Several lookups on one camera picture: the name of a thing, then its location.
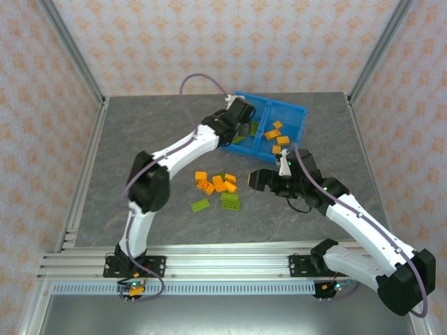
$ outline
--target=wall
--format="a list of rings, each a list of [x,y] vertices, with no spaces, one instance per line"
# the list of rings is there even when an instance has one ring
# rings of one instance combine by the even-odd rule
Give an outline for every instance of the wall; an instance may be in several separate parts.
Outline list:
[[[37,1],[0,1],[0,334],[54,250],[97,109]]]
[[[447,7],[416,1],[356,106],[386,206],[404,241],[437,257],[431,312],[447,329]]]
[[[101,91],[135,96],[177,94],[194,72],[227,91],[348,93],[399,1],[55,2]]]

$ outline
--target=blue tray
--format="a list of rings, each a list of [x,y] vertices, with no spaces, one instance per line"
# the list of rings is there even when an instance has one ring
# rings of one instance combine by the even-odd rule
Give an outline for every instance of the blue tray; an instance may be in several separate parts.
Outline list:
[[[274,163],[272,147],[277,141],[275,139],[268,141],[264,133],[274,129],[273,122],[275,121],[283,124],[279,129],[281,136],[288,136],[291,143],[299,146],[307,108],[244,92],[235,92],[235,95],[244,96],[245,100],[256,108],[252,121],[259,122],[259,127],[256,136],[247,136],[243,141],[230,144],[223,147],[224,149]]]

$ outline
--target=aluminum frame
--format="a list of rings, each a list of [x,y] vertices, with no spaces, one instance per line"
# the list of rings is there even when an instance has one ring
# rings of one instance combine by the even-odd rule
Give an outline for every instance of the aluminum frame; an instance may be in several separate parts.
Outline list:
[[[377,66],[379,65],[380,61],[385,55],[388,46],[391,44],[391,41],[393,40],[397,31],[399,30],[400,26],[405,20],[406,14],[408,13],[413,3],[414,0],[401,0],[398,3],[393,15],[391,15],[390,21],[388,22],[385,30],[381,34],[376,46],[374,47],[371,53],[371,56],[369,56],[369,59],[365,67],[360,73],[360,76],[358,77],[351,93],[349,94],[349,103],[351,105],[355,105],[356,102],[360,100],[362,92],[364,91],[365,87],[367,86],[367,83],[371,79],[372,75],[374,74],[374,71],[376,70]]]
[[[47,15],[49,21],[52,23],[52,26],[56,30],[57,35],[72,58],[76,68],[79,70],[79,74],[85,81],[91,95],[94,97],[98,105],[100,105],[104,100],[101,89],[90,72],[87,62],[84,60],[84,57],[76,46],[76,43],[62,20],[61,14],[57,10],[54,2],[52,0],[38,0],[38,3],[41,5],[41,8]]]
[[[93,171],[109,101],[109,97],[105,98],[96,113],[95,122],[90,131],[88,145],[85,149],[84,160],[78,177],[78,184],[65,220],[65,228],[61,231],[57,240],[57,246],[54,250],[55,252],[60,252],[64,248],[73,248],[75,246],[76,235],[78,233],[82,210],[84,209],[91,172]]]
[[[168,257],[164,278],[168,283],[246,281],[279,285],[315,279],[291,278],[287,256],[308,255],[317,243],[319,241],[148,246],[147,252]],[[341,241],[340,244],[367,256],[366,250],[356,241]],[[68,248],[61,253],[45,254],[20,334],[39,334],[55,283],[110,282],[110,278],[102,277],[107,252],[112,252],[112,248]],[[416,335],[438,334],[430,315],[425,319],[411,318],[411,321]]]

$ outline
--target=wire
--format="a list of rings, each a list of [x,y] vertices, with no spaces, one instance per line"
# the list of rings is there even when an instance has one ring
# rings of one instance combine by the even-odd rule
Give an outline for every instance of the wire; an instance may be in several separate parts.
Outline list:
[[[307,213],[310,213],[310,211],[312,210],[312,207],[309,206],[309,210],[308,210],[308,211],[302,211],[302,210],[300,210],[300,209],[298,209],[298,208],[295,208],[295,207],[291,204],[291,202],[290,202],[290,200],[289,200],[288,198],[286,198],[286,199],[287,199],[287,204],[290,206],[290,208],[293,209],[294,211],[297,211],[298,213],[307,214]]]
[[[167,154],[164,154],[164,155],[162,155],[162,156],[156,158],[156,159],[153,160],[150,164],[148,164],[148,165],[145,166],[143,169],[141,169],[141,170],[140,170],[140,171],[139,171],[139,172],[138,172],[138,173],[137,173],[137,174],[136,174],[136,175],[129,181],[129,183],[126,185],[126,187],[124,187],[124,190],[122,191],[121,196],[119,197],[119,203],[121,203],[121,202],[124,200],[124,198],[126,197],[126,194],[129,192],[129,190],[130,190],[130,188],[132,187],[132,185],[133,185],[133,184],[134,184],[134,183],[135,183],[135,182],[136,182],[136,181],[137,181],[137,180],[138,180],[144,173],[146,173],[152,166],[154,166],[155,164],[157,164],[159,161],[165,159],[166,157],[169,157],[170,155],[172,155],[172,154],[174,154],[174,153],[176,153],[176,152],[178,152],[178,151],[180,151],[180,150],[186,148],[186,147],[187,147],[188,145],[190,145],[190,144],[195,140],[195,138],[197,137],[198,127],[196,127],[196,123],[194,122],[194,118],[192,117],[191,112],[189,111],[189,109],[188,109],[188,107],[186,106],[186,103],[184,102],[184,99],[183,99],[183,89],[184,89],[184,85],[186,84],[186,82],[187,82],[188,80],[190,80],[190,79],[193,78],[193,77],[204,77],[204,78],[207,78],[207,79],[211,80],[211,81],[217,86],[217,88],[219,88],[219,89],[222,91],[222,93],[226,95],[226,92],[225,92],[225,90],[222,88],[222,86],[221,86],[216,80],[214,80],[213,78],[211,78],[209,75],[205,75],[205,74],[203,74],[203,73],[193,73],[193,74],[188,75],[186,78],[183,79],[182,84],[180,85],[180,91],[179,91],[180,104],[181,104],[181,106],[182,106],[182,108],[183,108],[185,114],[187,115],[189,121],[191,122],[192,126],[195,127],[195,128],[194,128],[194,131],[193,131],[193,135],[192,135],[192,136],[189,138],[189,140],[187,140],[184,144],[181,144],[180,146],[178,146],[178,147],[172,149],[171,151],[169,151]],[[134,220],[134,218],[135,218],[136,212],[135,212],[135,210],[134,210],[133,208],[131,208],[131,207],[129,207],[129,206],[126,206],[125,208],[128,209],[128,210],[131,212],[131,217],[130,217],[130,219],[129,219],[129,223],[128,223],[128,225],[127,225],[127,227],[126,227],[126,230],[125,230],[125,233],[124,233],[125,240],[126,240],[126,252],[127,252],[127,255],[128,255],[129,259],[131,260],[131,262],[132,262],[137,268],[143,270],[143,271],[146,272],[148,275],[151,275],[151,276],[157,278],[157,279],[159,280],[160,284],[161,284],[161,288],[160,288],[160,290],[159,290],[156,294],[154,294],[154,295],[150,295],[150,296],[148,296],[148,297],[141,297],[141,298],[139,298],[139,299],[137,299],[137,300],[134,300],[134,299],[133,299],[134,302],[143,302],[143,301],[147,301],[147,300],[151,300],[151,299],[154,299],[154,298],[159,297],[159,296],[161,295],[161,293],[163,293],[163,291],[165,290],[165,283],[164,283],[163,279],[162,279],[157,273],[155,273],[155,272],[153,272],[152,270],[150,270],[150,269],[148,269],[148,268],[142,266],[142,265],[141,265],[140,263],[138,263],[138,262],[135,260],[135,258],[132,256],[131,249],[130,249],[130,246],[129,246],[129,235],[130,235],[130,233],[131,233],[131,228],[132,228],[132,225],[133,225],[133,220]],[[129,286],[128,286],[128,285],[127,285],[127,286],[124,286],[124,287],[121,288],[121,290],[119,291],[119,297],[120,297],[121,299],[123,299],[124,301],[127,300],[127,297],[125,297],[125,296],[123,295],[123,291],[124,291],[126,288],[129,288]]]
[[[418,282],[419,285],[419,290],[420,293],[422,295],[422,301],[423,301],[423,309],[421,313],[417,313],[415,311],[410,311],[411,314],[413,314],[414,316],[417,316],[418,318],[424,318],[427,313],[428,313],[428,299],[427,299],[427,291],[425,290],[425,286],[423,283],[422,278],[420,277],[420,274],[418,272],[418,270],[416,269],[416,266],[414,265],[414,263],[411,261],[410,257],[408,257],[406,255],[406,253],[403,252],[403,250],[393,241],[393,239],[391,237],[389,237],[373,220],[371,220],[370,218],[368,218],[366,215],[363,215],[362,213],[360,213],[357,209],[349,206],[347,203],[341,201],[340,199],[337,199],[335,196],[333,196],[332,194],[330,194],[329,192],[327,192],[326,190],[324,190],[315,180],[314,178],[312,178],[312,176],[310,175],[309,171],[307,171],[304,163],[302,162],[300,153],[298,152],[298,146],[296,145],[296,143],[293,143],[293,150],[295,152],[296,158],[298,159],[298,162],[300,164],[300,167],[302,169],[302,171],[305,173],[306,177],[308,178],[308,180],[310,180],[310,182],[318,189],[320,190],[320,192],[322,192],[324,195],[326,195],[328,198],[330,198],[332,201],[336,202],[337,204],[340,204],[341,206],[343,206],[344,208],[348,209],[349,211],[351,211],[352,213],[354,213],[357,217],[361,217],[363,220],[365,220],[366,222],[368,222],[375,230],[377,230],[377,232],[379,232],[380,235],[383,236],[383,238],[396,250],[400,250],[399,254],[405,259],[405,261],[408,263],[408,265],[410,266],[414,276],[416,277],[416,281]]]

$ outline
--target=gray tabletop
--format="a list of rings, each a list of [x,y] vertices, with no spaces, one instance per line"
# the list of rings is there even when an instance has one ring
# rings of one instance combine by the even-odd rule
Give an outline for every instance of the gray tabletop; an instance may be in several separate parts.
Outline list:
[[[377,220],[383,211],[367,170],[360,143],[342,93],[263,94],[308,108],[301,147],[310,150],[323,176],[336,177]],[[197,123],[224,107],[221,95],[186,96]],[[114,246],[126,225],[126,211],[117,207],[135,155],[163,149],[192,126],[177,96],[111,98],[82,213],[76,246]],[[148,244],[211,244],[262,241],[350,239],[339,226],[317,211],[299,214],[286,200],[247,186],[250,172],[275,169],[272,163],[217,149],[201,156],[171,181],[167,205],[155,216]],[[238,178],[239,212],[221,208],[220,193],[200,192],[195,171],[219,172]],[[208,198],[210,208],[193,213],[191,204]],[[293,204],[302,209],[302,200]]]

